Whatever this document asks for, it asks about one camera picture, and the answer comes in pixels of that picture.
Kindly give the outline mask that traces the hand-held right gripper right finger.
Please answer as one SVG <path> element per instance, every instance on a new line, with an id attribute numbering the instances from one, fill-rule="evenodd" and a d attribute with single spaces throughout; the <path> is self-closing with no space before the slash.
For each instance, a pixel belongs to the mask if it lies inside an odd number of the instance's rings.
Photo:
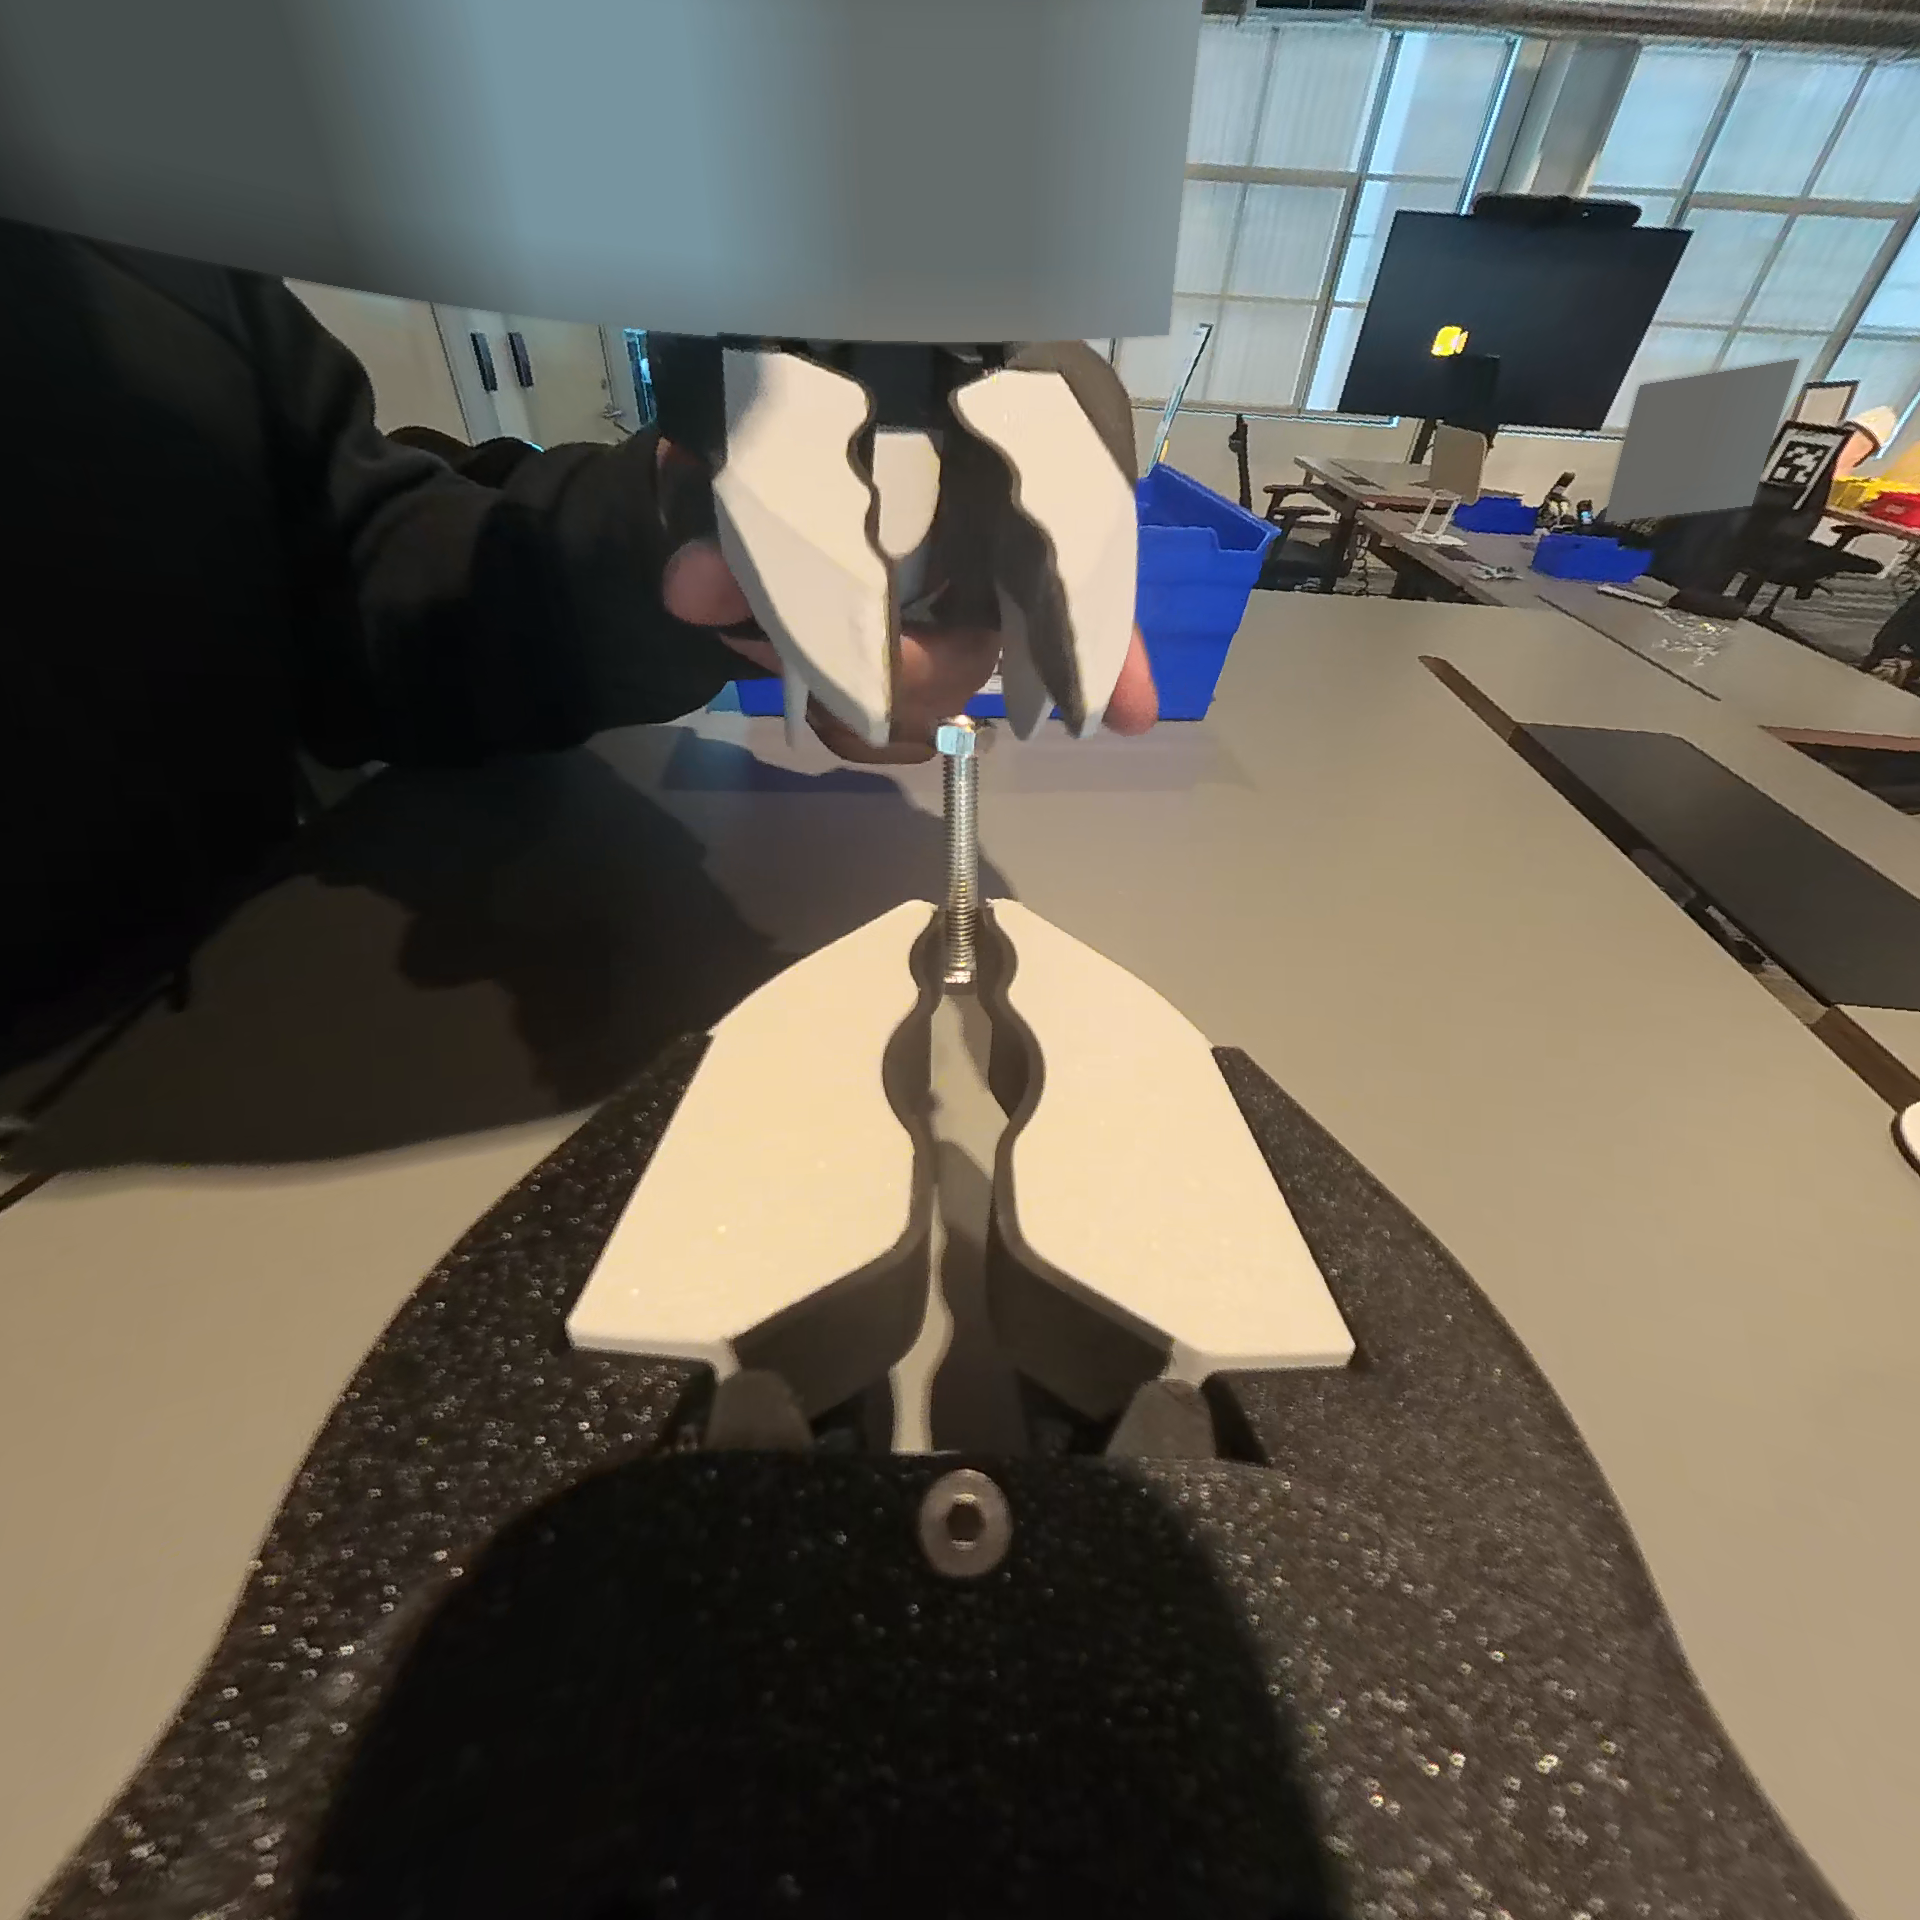
<path id="1" fill-rule="evenodd" d="M 1008 1361 L 1040 1391 L 1345 1370 L 1354 1335 L 1209 1038 L 1021 899 L 988 903 L 978 970 Z"/>

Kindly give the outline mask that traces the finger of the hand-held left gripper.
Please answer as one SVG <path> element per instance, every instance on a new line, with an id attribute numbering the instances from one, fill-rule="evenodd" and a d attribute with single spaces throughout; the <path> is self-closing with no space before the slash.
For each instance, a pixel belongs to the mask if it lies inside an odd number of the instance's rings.
<path id="1" fill-rule="evenodd" d="M 1125 714 L 1135 656 L 1135 423 L 1113 366 L 1000 366 L 954 389 L 987 452 L 1002 707 L 1018 740 Z"/>
<path id="2" fill-rule="evenodd" d="M 867 386 L 787 349 L 724 349 L 720 546 L 802 706 L 890 745 L 897 597 L 860 461 Z"/>

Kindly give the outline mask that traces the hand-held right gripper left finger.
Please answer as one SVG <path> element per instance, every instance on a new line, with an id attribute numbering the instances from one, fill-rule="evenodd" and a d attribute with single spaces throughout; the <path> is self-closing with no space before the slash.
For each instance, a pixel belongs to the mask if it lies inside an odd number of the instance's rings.
<path id="1" fill-rule="evenodd" d="M 564 1332 L 712 1377 L 884 1380 L 916 1343 L 936 1214 L 937 909 L 908 899 L 708 1032 Z"/>

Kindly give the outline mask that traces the metal bolt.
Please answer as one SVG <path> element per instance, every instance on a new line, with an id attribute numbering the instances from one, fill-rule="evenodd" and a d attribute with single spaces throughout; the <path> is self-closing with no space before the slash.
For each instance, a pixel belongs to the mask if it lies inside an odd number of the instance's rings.
<path id="1" fill-rule="evenodd" d="M 937 761 L 945 778 L 945 990 L 964 994 L 977 983 L 978 947 L 978 756 L 969 763 L 951 763 L 937 752 Z"/>

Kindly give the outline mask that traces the person's left hand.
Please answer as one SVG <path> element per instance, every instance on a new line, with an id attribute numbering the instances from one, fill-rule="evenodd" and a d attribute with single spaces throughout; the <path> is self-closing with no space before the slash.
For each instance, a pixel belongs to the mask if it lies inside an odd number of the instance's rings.
<path id="1" fill-rule="evenodd" d="M 777 651 L 712 529 L 708 469 L 653 431 L 623 445 L 488 445 L 515 557 L 487 609 L 518 641 L 507 745 L 564 748 L 684 719 Z"/>

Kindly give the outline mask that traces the blue plastic tote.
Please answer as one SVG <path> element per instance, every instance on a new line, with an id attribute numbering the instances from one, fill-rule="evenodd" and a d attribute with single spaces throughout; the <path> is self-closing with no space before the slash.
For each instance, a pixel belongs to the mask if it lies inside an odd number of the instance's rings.
<path id="1" fill-rule="evenodd" d="M 1168 461 L 1155 461 L 1135 484 L 1135 519 L 1135 627 L 1159 719 L 1198 722 L 1213 707 L 1277 528 Z"/>

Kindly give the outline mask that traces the black office chair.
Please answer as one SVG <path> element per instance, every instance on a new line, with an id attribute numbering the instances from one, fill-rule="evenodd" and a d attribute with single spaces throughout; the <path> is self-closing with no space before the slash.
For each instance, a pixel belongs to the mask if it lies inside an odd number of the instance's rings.
<path id="1" fill-rule="evenodd" d="M 1267 487 L 1277 538 L 1260 557 L 1260 593 L 1336 593 L 1354 544 L 1354 498 L 1327 484 Z"/>
<path id="2" fill-rule="evenodd" d="M 1735 538 L 1735 579 L 1733 598 L 1741 617 L 1754 617 L 1754 601 L 1764 587 L 1776 587 L 1766 617 L 1779 609 L 1788 593 L 1808 598 L 1813 587 L 1836 579 L 1877 579 L 1881 563 L 1851 551 L 1859 528 L 1842 529 L 1839 542 L 1813 542 L 1826 525 L 1826 506 L 1783 509 L 1783 506 L 1748 506 Z"/>

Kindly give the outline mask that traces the beige board on stand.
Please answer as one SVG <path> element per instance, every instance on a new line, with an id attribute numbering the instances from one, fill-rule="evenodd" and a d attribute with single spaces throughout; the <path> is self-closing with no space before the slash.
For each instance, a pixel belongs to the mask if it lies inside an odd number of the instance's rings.
<path id="1" fill-rule="evenodd" d="M 1474 423 L 1435 423 L 1429 445 L 1429 497 L 1408 542 L 1439 546 L 1455 529 L 1455 518 L 1482 492 L 1490 439 Z"/>

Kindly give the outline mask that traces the black TV monitor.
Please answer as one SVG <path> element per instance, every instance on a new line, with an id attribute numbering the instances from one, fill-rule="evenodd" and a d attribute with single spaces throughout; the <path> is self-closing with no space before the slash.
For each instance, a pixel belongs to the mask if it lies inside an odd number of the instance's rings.
<path id="1" fill-rule="evenodd" d="M 1336 406 L 1354 416 L 1597 431 L 1687 258 L 1634 202 L 1400 209 Z"/>

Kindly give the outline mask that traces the black table mat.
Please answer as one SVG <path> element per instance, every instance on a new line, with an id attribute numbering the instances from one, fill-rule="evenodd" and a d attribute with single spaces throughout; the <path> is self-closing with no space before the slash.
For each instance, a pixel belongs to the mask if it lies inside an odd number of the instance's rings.
<path id="1" fill-rule="evenodd" d="M 1917 1012 L 1917 895 L 1668 731 L 1520 725 L 1532 763 L 1625 852 L 1654 852 L 1811 995 Z"/>

